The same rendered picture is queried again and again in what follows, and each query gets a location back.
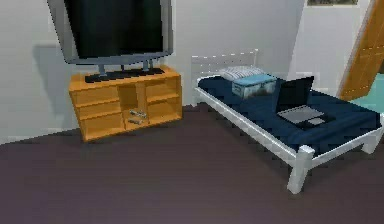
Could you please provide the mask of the white striped pillow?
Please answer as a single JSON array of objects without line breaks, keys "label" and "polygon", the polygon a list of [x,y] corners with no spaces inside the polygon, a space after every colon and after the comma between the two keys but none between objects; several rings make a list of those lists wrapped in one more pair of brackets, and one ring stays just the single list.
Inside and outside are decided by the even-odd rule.
[{"label": "white striped pillow", "polygon": [[265,74],[265,71],[254,66],[232,66],[220,69],[218,74],[226,80],[234,81],[252,75]]}]

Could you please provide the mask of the light blue box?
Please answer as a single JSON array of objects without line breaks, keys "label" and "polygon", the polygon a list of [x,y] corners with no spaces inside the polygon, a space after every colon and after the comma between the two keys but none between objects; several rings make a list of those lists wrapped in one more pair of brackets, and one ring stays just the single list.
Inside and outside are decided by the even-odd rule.
[{"label": "light blue box", "polygon": [[232,92],[242,99],[274,92],[277,78],[268,74],[252,75],[232,82]]}]

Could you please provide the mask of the white bed with blue mattress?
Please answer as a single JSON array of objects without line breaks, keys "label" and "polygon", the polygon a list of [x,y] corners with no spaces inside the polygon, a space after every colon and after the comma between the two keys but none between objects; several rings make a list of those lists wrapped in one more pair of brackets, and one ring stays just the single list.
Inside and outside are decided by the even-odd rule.
[{"label": "white bed with blue mattress", "polygon": [[204,102],[292,167],[287,189],[301,191],[309,170],[360,146],[368,154],[384,137],[384,113],[312,90],[310,107],[323,116],[301,129],[277,115],[277,94],[243,99],[218,71],[229,66],[256,67],[256,49],[191,58],[194,102]]}]

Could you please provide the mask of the orange wooden television cabinet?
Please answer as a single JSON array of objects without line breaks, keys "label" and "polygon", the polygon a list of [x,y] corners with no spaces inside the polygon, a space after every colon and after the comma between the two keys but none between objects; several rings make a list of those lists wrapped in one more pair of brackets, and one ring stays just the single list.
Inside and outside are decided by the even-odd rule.
[{"label": "orange wooden television cabinet", "polygon": [[[88,83],[83,74],[71,77],[69,95],[85,142],[164,124],[182,118],[181,76],[162,65],[161,74]],[[131,115],[141,111],[147,118]],[[136,125],[128,119],[141,119]]]}]

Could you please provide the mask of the black open laptop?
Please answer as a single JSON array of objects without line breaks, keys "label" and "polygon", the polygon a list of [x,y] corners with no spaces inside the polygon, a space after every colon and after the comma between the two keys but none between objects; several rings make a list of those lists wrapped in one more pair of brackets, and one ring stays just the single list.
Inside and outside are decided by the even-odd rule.
[{"label": "black open laptop", "polygon": [[313,76],[286,81],[279,89],[276,114],[302,130],[309,130],[334,120],[333,116],[308,105],[313,81]]}]

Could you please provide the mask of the grey flat television set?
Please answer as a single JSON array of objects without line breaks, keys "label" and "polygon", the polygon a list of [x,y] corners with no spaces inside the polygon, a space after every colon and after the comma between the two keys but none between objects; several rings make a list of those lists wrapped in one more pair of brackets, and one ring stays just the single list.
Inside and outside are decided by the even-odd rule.
[{"label": "grey flat television set", "polygon": [[64,60],[96,65],[96,83],[162,74],[173,53],[171,0],[47,0]]}]

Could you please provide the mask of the orange wooden room door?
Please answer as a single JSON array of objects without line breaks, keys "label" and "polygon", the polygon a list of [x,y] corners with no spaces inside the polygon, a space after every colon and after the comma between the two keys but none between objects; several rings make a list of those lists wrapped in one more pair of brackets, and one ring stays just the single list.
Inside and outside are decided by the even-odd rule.
[{"label": "orange wooden room door", "polygon": [[367,95],[383,61],[384,0],[371,0],[339,97],[348,101]]}]

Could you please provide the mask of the framed wall picture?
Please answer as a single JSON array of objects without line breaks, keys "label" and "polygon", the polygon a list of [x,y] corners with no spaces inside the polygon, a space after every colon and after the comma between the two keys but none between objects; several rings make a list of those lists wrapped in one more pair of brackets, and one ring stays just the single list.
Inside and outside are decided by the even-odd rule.
[{"label": "framed wall picture", "polygon": [[357,5],[358,0],[307,0],[308,6]]}]

